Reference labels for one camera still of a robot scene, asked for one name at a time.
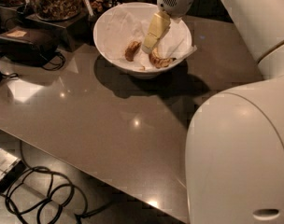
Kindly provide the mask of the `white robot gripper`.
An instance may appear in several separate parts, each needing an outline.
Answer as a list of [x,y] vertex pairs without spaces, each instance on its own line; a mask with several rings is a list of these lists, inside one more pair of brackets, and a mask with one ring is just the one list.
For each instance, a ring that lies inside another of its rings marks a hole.
[[157,0],[158,9],[149,24],[149,29],[142,44],[142,50],[151,54],[160,39],[168,31],[171,18],[184,16],[192,6],[194,0]]

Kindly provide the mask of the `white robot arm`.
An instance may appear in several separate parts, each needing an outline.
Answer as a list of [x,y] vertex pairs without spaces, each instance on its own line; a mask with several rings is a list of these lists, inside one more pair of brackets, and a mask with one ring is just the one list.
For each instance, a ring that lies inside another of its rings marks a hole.
[[221,0],[263,76],[194,113],[190,224],[284,224],[284,0]]

